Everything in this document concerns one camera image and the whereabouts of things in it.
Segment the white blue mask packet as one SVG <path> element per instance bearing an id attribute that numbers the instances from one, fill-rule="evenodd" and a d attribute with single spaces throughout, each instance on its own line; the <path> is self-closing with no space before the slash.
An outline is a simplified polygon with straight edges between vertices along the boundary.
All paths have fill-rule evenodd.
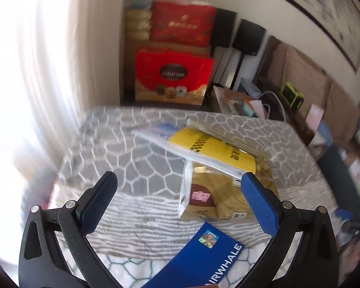
<path id="1" fill-rule="evenodd" d="M 150 141 L 153 144 L 169 151 L 170 153 L 173 153 L 174 155 L 179 155 L 182 158 L 214 168 L 236 179 L 240 180 L 242 176 L 247 173 L 246 170 L 240 170 L 237 167 L 231 167 L 225 162 L 220 162 L 217 159 L 213 159 L 201 153 L 188 150 L 180 145 L 172 144 L 170 142 L 170 137 L 174 136 L 178 131 L 179 129 L 172 124 L 168 124 L 166 122 L 157 122 L 151 125 L 134 127 L 131 130 L 131 134 Z"/>

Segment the yellow instruction booklet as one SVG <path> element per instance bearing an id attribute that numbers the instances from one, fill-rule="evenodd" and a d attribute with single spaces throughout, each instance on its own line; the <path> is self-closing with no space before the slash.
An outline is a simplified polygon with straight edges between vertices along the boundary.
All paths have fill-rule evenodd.
<path id="1" fill-rule="evenodd" d="M 183 128 L 171 136 L 169 141 L 240 171 L 256 173 L 256 160 L 252 155 L 196 128 Z"/>

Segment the grey patterned blanket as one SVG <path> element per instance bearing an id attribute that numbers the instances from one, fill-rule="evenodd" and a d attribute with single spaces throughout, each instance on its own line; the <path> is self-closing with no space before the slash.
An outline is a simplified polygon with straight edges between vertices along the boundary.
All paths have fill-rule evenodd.
<path id="1" fill-rule="evenodd" d="M 118 190 L 89 240 L 124 287 L 141 287 L 201 226 L 178 217 L 185 160 L 131 131 L 164 122 L 189 120 L 253 139 L 270 154 L 272 175 L 282 198 L 304 209 L 336 201 L 323 175 L 294 129 L 286 123 L 244 116 L 161 108 L 96 108 L 67 151 L 48 205 L 76 200 L 106 172 Z"/>

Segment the golden snack bag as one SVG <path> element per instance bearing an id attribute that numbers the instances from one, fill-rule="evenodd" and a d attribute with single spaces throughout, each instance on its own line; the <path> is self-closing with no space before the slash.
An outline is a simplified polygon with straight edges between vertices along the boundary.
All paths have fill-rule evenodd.
<path id="1" fill-rule="evenodd" d="M 256 160 L 254 175 L 265 188 L 278 194 L 269 162 L 252 156 Z M 180 218 L 244 220 L 252 210 L 241 191 L 240 180 L 187 159 L 181 187 Z"/>

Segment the pink card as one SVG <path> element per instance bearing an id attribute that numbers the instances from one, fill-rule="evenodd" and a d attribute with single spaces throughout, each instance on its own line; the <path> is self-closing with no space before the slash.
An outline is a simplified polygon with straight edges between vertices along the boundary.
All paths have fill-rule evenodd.
<path id="1" fill-rule="evenodd" d="M 324 110 L 319 106 L 317 106 L 316 104 L 312 104 L 310 106 L 310 110 L 308 111 L 308 114 L 305 119 L 305 123 L 310 128 L 310 130 L 317 131 L 317 128 L 321 123 L 323 114 L 324 114 Z"/>

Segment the green small radio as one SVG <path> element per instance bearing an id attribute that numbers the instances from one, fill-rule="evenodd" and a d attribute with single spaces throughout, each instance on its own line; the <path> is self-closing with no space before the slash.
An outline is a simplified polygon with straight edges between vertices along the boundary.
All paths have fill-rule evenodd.
<path id="1" fill-rule="evenodd" d="M 290 81 L 285 83 L 282 89 L 282 96 L 289 108 L 294 112 L 298 111 L 304 102 L 304 95 Z"/>

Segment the cardboard box of clutter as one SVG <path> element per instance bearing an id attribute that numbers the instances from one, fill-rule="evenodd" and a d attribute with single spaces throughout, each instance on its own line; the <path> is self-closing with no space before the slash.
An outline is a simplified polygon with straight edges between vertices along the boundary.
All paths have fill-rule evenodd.
<path id="1" fill-rule="evenodd" d="M 266 118 L 262 101 L 247 96 L 242 92 L 214 86 L 209 101 L 210 108 L 215 113 L 247 116 L 251 118 Z"/>

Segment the brown sofa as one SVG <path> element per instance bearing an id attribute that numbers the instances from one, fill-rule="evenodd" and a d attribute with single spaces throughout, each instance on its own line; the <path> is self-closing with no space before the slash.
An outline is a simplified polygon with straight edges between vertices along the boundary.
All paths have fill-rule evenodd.
<path id="1" fill-rule="evenodd" d="M 334 144 L 360 158 L 360 144 L 354 137 L 360 120 L 360 107 L 314 60 L 270 36 L 253 82 L 261 90 L 270 90 L 280 96 L 288 81 L 304 97 L 296 113 L 285 107 L 287 122 L 294 127 L 302 142 L 308 145 L 313 139 L 306 117 L 311 106 L 317 105 L 324 110 L 323 121 L 332 133 Z"/>

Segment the red chocolate gift box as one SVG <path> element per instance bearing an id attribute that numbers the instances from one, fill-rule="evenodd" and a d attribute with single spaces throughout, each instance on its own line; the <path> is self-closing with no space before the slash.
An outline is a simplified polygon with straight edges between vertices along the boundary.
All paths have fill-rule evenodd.
<path id="1" fill-rule="evenodd" d="M 213 64 L 208 55 L 142 46 L 135 53 L 135 99 L 201 105 Z"/>

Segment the right black speaker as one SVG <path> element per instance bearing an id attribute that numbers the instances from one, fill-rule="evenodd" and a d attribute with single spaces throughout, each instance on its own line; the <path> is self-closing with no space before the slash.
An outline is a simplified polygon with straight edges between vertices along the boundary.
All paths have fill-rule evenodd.
<path id="1" fill-rule="evenodd" d="M 266 31 L 262 26 L 242 19 L 233 40 L 232 48 L 244 55 L 256 56 Z"/>

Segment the black speaker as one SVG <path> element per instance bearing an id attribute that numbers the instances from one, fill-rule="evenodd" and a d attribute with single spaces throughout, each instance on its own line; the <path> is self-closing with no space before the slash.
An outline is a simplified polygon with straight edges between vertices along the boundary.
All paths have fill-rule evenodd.
<path id="1" fill-rule="evenodd" d="M 215 47 L 230 46 L 237 13 L 223 8 L 216 9 L 216 17 L 210 38 L 210 44 Z"/>
<path id="2" fill-rule="evenodd" d="M 244 55 L 256 56 L 266 31 L 262 26 L 242 19 L 233 40 L 232 48 Z"/>

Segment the left black speaker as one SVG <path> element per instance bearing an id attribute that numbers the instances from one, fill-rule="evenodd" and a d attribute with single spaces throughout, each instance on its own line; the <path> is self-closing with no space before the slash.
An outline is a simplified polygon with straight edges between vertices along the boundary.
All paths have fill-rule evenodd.
<path id="1" fill-rule="evenodd" d="M 237 13 L 223 8 L 216 9 L 216 17 L 210 38 L 210 44 L 215 47 L 230 46 Z"/>

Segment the framed flower painting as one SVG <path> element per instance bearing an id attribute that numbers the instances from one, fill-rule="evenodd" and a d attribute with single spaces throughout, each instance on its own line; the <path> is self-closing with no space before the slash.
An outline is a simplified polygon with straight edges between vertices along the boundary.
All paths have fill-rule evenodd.
<path id="1" fill-rule="evenodd" d="M 354 71 L 360 66 L 360 11 L 354 0 L 286 0 L 334 42 Z"/>

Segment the stacked beige boxes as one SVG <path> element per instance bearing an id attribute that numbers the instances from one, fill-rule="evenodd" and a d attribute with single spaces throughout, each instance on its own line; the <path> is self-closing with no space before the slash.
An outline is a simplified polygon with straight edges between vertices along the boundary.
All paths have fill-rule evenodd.
<path id="1" fill-rule="evenodd" d="M 125 10 L 125 37 L 127 40 L 146 42 L 150 39 L 152 11 L 148 8 Z"/>

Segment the red gift bag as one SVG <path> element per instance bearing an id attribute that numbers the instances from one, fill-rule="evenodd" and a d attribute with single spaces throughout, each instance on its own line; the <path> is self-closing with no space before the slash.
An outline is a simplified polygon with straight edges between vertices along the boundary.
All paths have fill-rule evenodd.
<path id="1" fill-rule="evenodd" d="M 150 40 L 206 48 L 210 44 L 215 17 L 213 6 L 155 2 Z"/>

